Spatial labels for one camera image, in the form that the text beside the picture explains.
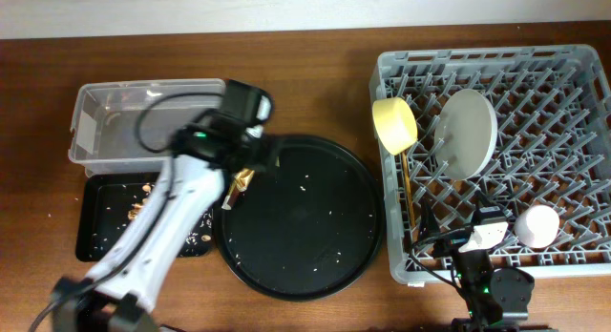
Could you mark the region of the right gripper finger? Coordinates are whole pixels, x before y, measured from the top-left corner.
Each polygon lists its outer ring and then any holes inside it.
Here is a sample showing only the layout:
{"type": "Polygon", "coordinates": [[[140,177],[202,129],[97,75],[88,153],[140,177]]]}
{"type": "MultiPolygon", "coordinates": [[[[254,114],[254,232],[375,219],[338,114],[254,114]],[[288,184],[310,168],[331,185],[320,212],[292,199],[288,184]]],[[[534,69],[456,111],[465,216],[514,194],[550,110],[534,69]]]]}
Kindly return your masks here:
{"type": "Polygon", "coordinates": [[[476,204],[472,216],[473,225],[485,225],[506,221],[503,210],[492,203],[481,191],[475,193],[476,204]]]}
{"type": "Polygon", "coordinates": [[[439,234],[439,226],[429,201],[426,198],[422,198],[420,205],[421,216],[418,240],[424,241],[427,238],[436,237],[439,234]]]}

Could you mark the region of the gold foil wrapper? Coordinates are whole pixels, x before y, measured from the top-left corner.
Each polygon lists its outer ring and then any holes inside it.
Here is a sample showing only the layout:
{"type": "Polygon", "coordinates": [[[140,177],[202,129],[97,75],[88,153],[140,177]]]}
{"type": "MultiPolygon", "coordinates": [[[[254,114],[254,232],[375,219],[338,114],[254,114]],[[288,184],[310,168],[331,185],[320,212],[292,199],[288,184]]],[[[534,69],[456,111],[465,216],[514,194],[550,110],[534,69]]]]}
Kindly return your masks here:
{"type": "Polygon", "coordinates": [[[255,172],[253,170],[244,168],[234,176],[221,205],[223,210],[229,211],[233,208],[238,196],[247,190],[254,175],[255,172]]]}

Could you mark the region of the pink cup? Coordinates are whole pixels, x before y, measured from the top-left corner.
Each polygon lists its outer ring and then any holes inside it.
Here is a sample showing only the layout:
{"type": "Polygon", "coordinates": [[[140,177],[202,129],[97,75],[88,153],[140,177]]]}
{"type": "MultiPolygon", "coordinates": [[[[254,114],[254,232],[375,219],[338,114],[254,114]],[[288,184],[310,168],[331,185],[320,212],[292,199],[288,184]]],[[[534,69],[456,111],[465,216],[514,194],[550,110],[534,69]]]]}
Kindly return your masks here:
{"type": "Polygon", "coordinates": [[[514,233],[530,248],[545,248],[557,237],[559,214],[550,206],[533,205],[517,219],[514,233]]]}

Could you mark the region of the wooden chopstick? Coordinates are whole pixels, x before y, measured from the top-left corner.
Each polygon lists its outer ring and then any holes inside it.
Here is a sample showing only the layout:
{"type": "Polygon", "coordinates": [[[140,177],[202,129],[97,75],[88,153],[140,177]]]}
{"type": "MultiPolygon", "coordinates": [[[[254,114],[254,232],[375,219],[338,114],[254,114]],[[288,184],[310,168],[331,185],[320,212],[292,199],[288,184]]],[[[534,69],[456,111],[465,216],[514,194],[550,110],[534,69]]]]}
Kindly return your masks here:
{"type": "Polygon", "coordinates": [[[403,177],[403,171],[402,171],[402,161],[401,161],[401,156],[400,156],[400,162],[401,162],[401,174],[402,174],[402,183],[404,184],[403,186],[403,192],[398,196],[400,202],[403,204],[404,208],[405,208],[405,221],[407,224],[407,228],[410,229],[410,218],[409,218],[409,213],[408,213],[408,207],[407,207],[407,199],[406,199],[406,192],[405,192],[405,182],[404,182],[404,177],[403,177]]]}
{"type": "Polygon", "coordinates": [[[413,201],[412,201],[412,196],[411,196],[411,180],[409,176],[409,167],[408,167],[406,151],[402,152],[400,156],[401,156],[401,161],[402,161],[402,171],[403,171],[403,177],[404,177],[404,182],[405,182],[405,192],[406,192],[408,213],[409,213],[409,218],[410,218],[410,226],[415,227],[416,219],[415,219],[415,213],[413,210],[413,201]]]}

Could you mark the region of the grey round plate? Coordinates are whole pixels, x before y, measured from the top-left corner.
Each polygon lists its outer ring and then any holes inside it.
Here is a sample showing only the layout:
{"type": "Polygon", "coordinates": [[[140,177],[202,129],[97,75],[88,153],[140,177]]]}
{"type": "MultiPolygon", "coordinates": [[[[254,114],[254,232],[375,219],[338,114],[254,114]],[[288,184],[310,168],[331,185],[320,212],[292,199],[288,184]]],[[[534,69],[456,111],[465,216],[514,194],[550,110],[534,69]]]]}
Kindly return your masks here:
{"type": "Polygon", "coordinates": [[[447,165],[444,175],[464,180],[481,173],[493,156],[497,131],[495,109],[488,98],[473,89],[453,94],[434,131],[435,160],[447,165]]]}

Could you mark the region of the yellow bowl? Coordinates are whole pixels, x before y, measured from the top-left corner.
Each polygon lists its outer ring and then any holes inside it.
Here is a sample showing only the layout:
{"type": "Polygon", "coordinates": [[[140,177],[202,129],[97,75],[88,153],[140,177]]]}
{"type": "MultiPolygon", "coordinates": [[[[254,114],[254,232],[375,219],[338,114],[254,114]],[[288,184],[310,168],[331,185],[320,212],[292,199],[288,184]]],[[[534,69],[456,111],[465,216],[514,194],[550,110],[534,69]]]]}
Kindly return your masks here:
{"type": "Polygon", "coordinates": [[[372,117],[375,132],[390,154],[399,155],[416,143],[416,120],[404,99],[393,97],[374,101],[372,117]]]}

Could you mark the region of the food scraps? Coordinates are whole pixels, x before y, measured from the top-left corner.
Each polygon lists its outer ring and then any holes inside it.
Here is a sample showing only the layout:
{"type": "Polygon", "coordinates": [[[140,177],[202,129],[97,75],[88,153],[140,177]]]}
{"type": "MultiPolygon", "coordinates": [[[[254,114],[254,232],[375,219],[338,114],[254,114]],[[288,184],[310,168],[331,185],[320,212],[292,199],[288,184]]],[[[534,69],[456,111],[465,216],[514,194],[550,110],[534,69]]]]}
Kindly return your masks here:
{"type": "MultiPolygon", "coordinates": [[[[105,254],[124,230],[137,218],[155,185],[152,183],[112,184],[98,191],[94,249],[105,254]]],[[[179,255],[203,256],[212,250],[213,211],[207,210],[186,237],[179,255]]]]}

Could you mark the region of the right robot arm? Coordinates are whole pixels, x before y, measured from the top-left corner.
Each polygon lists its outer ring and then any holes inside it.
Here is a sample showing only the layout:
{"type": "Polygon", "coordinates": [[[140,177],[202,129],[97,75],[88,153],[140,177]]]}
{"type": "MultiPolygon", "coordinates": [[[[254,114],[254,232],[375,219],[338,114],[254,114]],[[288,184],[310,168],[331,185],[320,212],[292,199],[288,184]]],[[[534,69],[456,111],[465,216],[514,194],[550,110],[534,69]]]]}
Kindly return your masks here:
{"type": "Polygon", "coordinates": [[[429,202],[422,199],[418,237],[411,244],[410,257],[422,266],[416,255],[430,246],[434,258],[452,259],[448,279],[425,269],[450,285],[466,303],[469,316],[453,319],[452,331],[517,331],[519,323],[528,319],[535,280],[516,267],[493,266],[489,251],[505,239],[508,218],[481,192],[476,198],[471,220],[445,232],[429,202]]]}

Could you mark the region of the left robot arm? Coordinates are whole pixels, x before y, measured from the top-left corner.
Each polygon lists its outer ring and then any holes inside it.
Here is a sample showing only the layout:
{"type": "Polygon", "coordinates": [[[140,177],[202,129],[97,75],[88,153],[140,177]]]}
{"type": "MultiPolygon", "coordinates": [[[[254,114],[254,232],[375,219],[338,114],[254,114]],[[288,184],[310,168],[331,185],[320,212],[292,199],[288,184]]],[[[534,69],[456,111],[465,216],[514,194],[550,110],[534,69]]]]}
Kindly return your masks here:
{"type": "Polygon", "coordinates": [[[30,325],[54,331],[159,331],[152,312],[182,244],[231,177],[271,167],[278,142],[268,113],[203,112],[171,136],[161,173],[137,218],[84,280],[61,278],[30,325]]]}

